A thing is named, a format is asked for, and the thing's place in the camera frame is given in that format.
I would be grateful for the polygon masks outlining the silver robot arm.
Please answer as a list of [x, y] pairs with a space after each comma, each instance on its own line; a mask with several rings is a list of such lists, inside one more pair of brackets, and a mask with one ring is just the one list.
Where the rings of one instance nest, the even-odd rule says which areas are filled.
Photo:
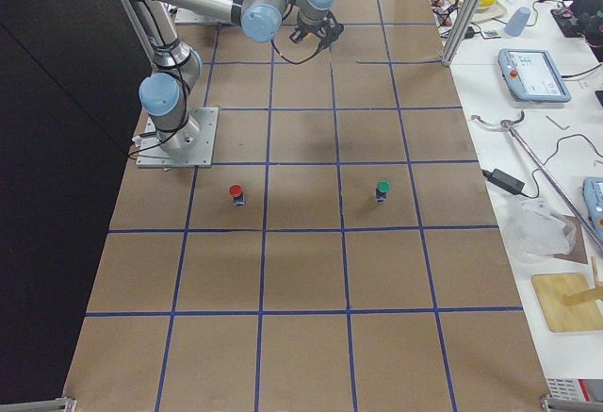
[[252, 41], [273, 42], [283, 20], [298, 11], [290, 35], [300, 43], [318, 38], [321, 53], [344, 30], [331, 12], [334, 0], [121, 0], [153, 71], [139, 85], [149, 116], [134, 138], [131, 157], [140, 167], [210, 166], [219, 111], [193, 108], [188, 97], [203, 68], [199, 53], [183, 42], [177, 25], [232, 25]]

